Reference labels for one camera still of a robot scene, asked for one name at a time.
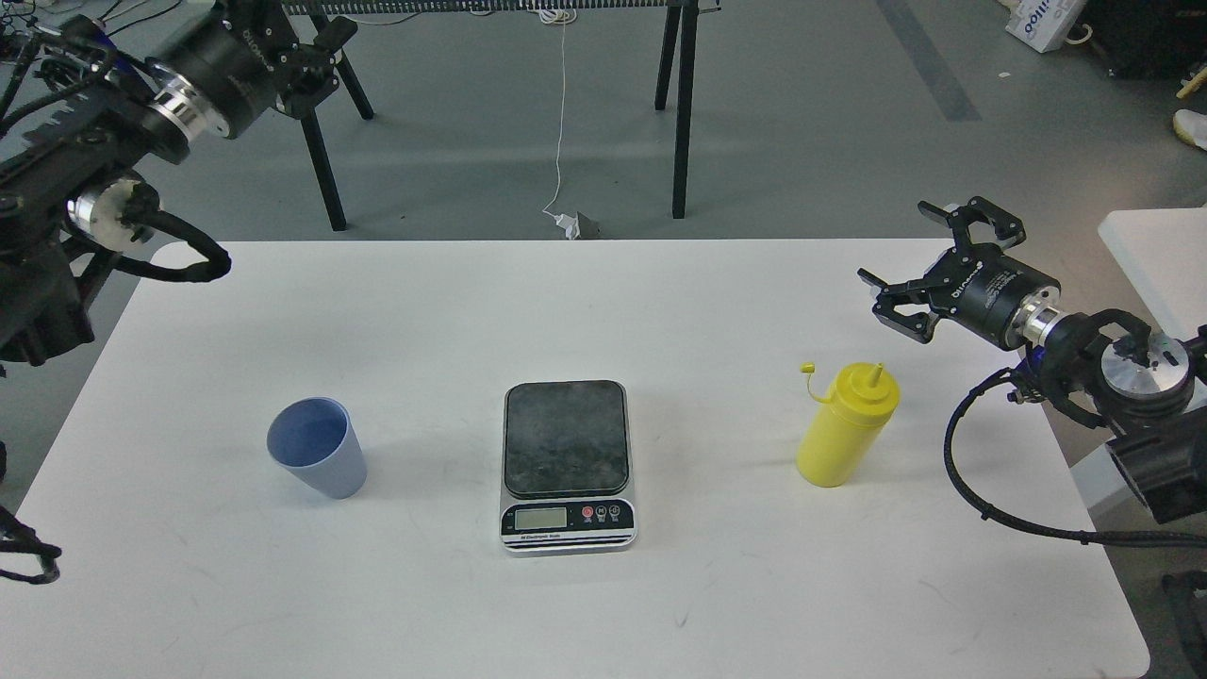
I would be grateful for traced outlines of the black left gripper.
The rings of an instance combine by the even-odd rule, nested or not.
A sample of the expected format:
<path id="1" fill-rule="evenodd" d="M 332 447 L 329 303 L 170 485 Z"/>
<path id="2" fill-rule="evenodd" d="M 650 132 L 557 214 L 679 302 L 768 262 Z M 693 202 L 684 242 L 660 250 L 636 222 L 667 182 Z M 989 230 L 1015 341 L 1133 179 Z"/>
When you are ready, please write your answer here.
<path id="1" fill-rule="evenodd" d="M 339 53 L 357 22 L 311 11 L 315 39 L 304 42 L 290 22 L 288 1 L 216 1 L 168 39 L 148 66 L 159 90 L 151 109 L 185 141 L 203 131 L 235 139 L 274 109 L 304 119 L 339 86 Z"/>

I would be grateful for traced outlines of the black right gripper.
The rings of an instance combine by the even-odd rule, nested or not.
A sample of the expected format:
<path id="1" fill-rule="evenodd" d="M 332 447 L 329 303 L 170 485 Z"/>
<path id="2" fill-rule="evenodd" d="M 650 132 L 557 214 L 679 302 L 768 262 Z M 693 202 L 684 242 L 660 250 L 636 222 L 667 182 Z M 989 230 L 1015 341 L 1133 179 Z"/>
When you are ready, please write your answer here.
<path id="1" fill-rule="evenodd" d="M 1061 293 L 1057 279 L 1001 250 L 1026 240 L 1024 222 L 982 197 L 956 207 L 919 201 L 919 213 L 947 227 L 954 251 L 941 254 L 923 279 L 904 283 L 884 282 L 867 268 L 858 268 L 858 279 L 871 287 L 871 314 L 915 343 L 932 343 L 940 315 L 1002 351 L 1020 349 L 1026 302 L 1056 302 Z M 972 224 L 991 226 L 1001 248 L 973 248 Z"/>

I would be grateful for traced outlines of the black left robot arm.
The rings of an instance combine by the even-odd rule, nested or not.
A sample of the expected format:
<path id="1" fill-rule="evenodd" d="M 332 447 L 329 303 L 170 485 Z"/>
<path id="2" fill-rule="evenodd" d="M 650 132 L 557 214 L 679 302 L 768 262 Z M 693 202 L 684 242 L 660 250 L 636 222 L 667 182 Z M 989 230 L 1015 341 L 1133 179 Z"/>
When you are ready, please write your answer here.
<path id="1" fill-rule="evenodd" d="M 2 163 L 2 359 L 42 365 L 93 343 L 88 310 L 112 273 L 204 283 L 231 271 L 227 251 L 138 174 L 147 156 L 183 162 L 204 133 L 232 141 L 268 110 L 299 121 L 330 224 L 346 228 L 316 109 L 342 83 L 362 119 L 373 109 L 340 55 L 356 23 L 309 14 L 304 42 L 280 1 L 216 1 L 145 59 L 84 17 L 31 31 L 2 130 L 53 115 Z"/>

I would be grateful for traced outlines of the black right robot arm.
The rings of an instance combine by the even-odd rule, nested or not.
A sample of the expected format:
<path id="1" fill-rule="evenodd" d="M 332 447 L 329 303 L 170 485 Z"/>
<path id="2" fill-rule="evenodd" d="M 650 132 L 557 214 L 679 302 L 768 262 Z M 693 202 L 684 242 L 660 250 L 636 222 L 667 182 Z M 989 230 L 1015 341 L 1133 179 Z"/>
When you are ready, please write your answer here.
<path id="1" fill-rule="evenodd" d="M 1049 403 L 1085 428 L 1112 431 L 1109 460 L 1156 522 L 1203 513 L 1205 408 L 1191 399 L 1205 384 L 1205 335 L 1174 339 L 1115 308 L 1065 312 L 1059 280 L 1007 254 L 1026 240 L 1024 222 L 986 198 L 951 207 L 919 201 L 919 212 L 947 227 L 952 245 L 909 282 L 887 283 L 862 268 L 859 279 L 875 293 L 871 314 L 917 343 L 931 343 L 935 324 L 947 320 L 1001 351 L 1024 352 L 1018 365 L 972 390 L 949 420 L 944 464 L 961 497 L 1005 527 L 1091 542 L 1001 511 L 954 467 L 954 429 L 979 396 L 1009 384 L 1011 403 Z"/>

